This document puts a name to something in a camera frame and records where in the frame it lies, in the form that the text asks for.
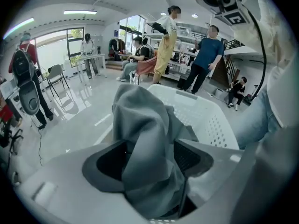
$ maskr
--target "person in black shirt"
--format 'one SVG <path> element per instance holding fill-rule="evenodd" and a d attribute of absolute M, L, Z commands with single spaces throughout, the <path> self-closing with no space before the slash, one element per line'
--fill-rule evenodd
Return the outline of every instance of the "person in black shirt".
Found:
<path fill-rule="evenodd" d="M 134 39 L 134 46 L 136 46 L 135 56 L 131 55 L 124 61 L 122 65 L 122 74 L 116 78 L 117 81 L 130 80 L 130 72 L 136 70 L 138 61 L 145 61 L 150 56 L 150 51 L 147 47 L 142 45 L 142 37 L 137 36 Z"/>
<path fill-rule="evenodd" d="M 233 107 L 233 98 L 238 98 L 237 104 L 235 105 L 235 110 L 238 111 L 238 105 L 241 104 L 244 97 L 245 83 L 247 82 L 246 77 L 242 77 L 240 81 L 236 80 L 230 83 L 230 89 L 228 93 L 228 108 Z"/>

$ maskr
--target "fluorescent light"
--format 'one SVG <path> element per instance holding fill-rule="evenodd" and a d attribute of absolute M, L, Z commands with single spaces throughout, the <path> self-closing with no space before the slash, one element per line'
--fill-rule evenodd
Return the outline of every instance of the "fluorescent light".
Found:
<path fill-rule="evenodd" d="M 23 22 L 21 22 L 20 24 L 16 25 L 15 27 L 11 28 L 10 30 L 8 30 L 8 31 L 4 34 L 3 39 L 7 38 L 7 37 L 8 37 L 10 34 L 12 34 L 15 30 L 21 28 L 22 26 L 24 26 L 24 25 L 26 25 L 26 24 L 28 24 L 28 23 L 30 23 L 30 22 L 32 22 L 32 21 L 34 21 L 33 17 L 30 18 L 30 19 L 28 19 L 28 20 L 26 20 L 26 21 L 23 21 Z"/>
<path fill-rule="evenodd" d="M 210 9 L 210 11 L 211 11 L 212 13 L 214 13 L 215 15 L 218 14 L 218 12 L 216 12 L 216 11 L 215 11 L 214 9 L 212 9 L 212 8 Z"/>
<path fill-rule="evenodd" d="M 85 11 L 85 10 L 66 10 L 64 14 L 92 14 L 95 15 L 97 11 Z"/>

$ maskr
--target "glossy white floor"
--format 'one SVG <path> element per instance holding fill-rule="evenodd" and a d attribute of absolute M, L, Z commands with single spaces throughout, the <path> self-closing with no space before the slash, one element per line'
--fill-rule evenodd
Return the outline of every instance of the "glossy white floor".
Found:
<path fill-rule="evenodd" d="M 46 128 L 41 131 L 42 164 L 60 154 L 97 144 L 99 137 L 112 124 L 111 107 L 118 86 L 122 83 L 115 80 L 120 71 L 108 69 L 107 75 L 107 78 L 103 75 L 93 77 L 87 81 L 87 85 L 80 83 L 76 75 L 67 80 L 70 89 L 63 89 L 62 84 L 57 83 L 54 87 L 59 97 L 52 97 L 48 90 L 52 101 L 46 100 L 54 113 L 54 119 L 47 120 Z M 143 76 L 140 85 L 148 88 L 151 82 L 152 77 Z M 161 83 L 170 87 L 177 86 L 176 81 L 168 79 L 163 79 Z M 197 95 L 216 102 L 230 122 L 247 108 L 241 104 L 238 112 L 233 108 L 228 109 L 224 102 L 211 97 L 204 89 L 200 89 Z M 36 117 L 33 117 L 33 121 L 39 126 Z M 12 156 L 9 172 L 18 170 L 21 181 L 24 181 L 41 167 L 38 155 L 40 134 L 29 116 L 24 119 L 21 128 L 24 130 L 24 140 L 17 146 L 18 155 Z"/>

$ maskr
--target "white plastic basket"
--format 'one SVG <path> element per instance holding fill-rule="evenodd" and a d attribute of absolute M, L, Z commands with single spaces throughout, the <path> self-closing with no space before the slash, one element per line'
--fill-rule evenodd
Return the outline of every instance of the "white plastic basket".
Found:
<path fill-rule="evenodd" d="M 192 126 L 200 143 L 239 149 L 228 120 L 216 103 L 160 84 L 151 85 L 148 91 L 165 105 L 173 106 L 176 117 Z"/>

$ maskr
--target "person in red shirt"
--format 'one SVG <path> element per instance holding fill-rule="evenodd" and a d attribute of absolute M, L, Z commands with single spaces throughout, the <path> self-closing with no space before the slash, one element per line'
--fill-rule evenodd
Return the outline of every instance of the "person in red shirt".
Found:
<path fill-rule="evenodd" d="M 37 55 L 36 55 L 36 48 L 33 44 L 30 43 L 31 40 L 31 35 L 30 33 L 26 32 L 24 33 L 23 37 L 21 38 L 21 43 L 20 43 L 20 49 L 24 49 L 25 51 L 27 51 L 27 53 L 30 56 L 31 61 L 33 62 L 33 64 L 36 64 L 37 61 Z M 8 72 L 12 73 L 13 72 L 13 61 L 14 61 L 14 56 L 11 59 L 10 65 L 9 65 L 9 69 Z M 32 81 L 36 84 L 36 89 L 37 89 L 37 93 L 39 96 L 39 101 L 40 104 L 45 112 L 46 117 L 49 120 L 53 120 L 53 113 L 52 111 L 49 109 L 47 102 L 45 101 L 42 91 L 41 91 L 41 87 L 39 86 L 39 80 L 37 77 L 36 72 L 34 73 L 33 77 L 32 77 Z M 47 121 L 45 119 L 45 116 L 43 115 L 43 113 L 41 112 L 41 110 L 38 110 L 38 112 L 36 113 L 36 118 L 38 119 L 39 122 L 41 122 L 41 125 L 38 127 L 39 129 L 44 129 Z"/>

